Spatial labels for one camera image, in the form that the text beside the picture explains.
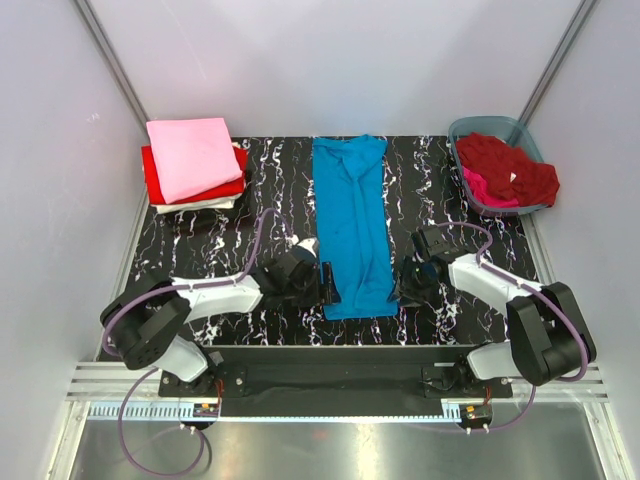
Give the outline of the blue t shirt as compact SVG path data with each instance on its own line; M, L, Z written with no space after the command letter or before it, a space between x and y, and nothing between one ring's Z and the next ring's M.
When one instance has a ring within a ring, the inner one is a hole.
M390 242L383 199L388 142L363 135L316 138L312 178L320 259L331 264L340 301L330 321L394 316Z

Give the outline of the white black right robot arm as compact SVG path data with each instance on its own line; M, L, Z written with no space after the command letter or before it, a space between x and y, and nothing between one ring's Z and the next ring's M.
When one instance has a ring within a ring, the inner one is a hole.
M454 384L476 396L490 380L520 377L539 387L582 379L596 347L571 288L544 285L495 266L483 250L471 253L447 241L440 226L412 233L413 253L396 275L392 298L406 307L431 301L447 285L474 296L501 314L508 339L471 350L454 367Z

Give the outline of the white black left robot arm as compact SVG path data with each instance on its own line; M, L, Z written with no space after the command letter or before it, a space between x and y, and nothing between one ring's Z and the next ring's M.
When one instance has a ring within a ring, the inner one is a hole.
M217 366L201 347L180 336L184 324L284 304L309 308L340 302L331 264L301 242L277 260L218 279L150 274L105 307L100 322L109 353L128 369L153 366L203 396L215 386Z

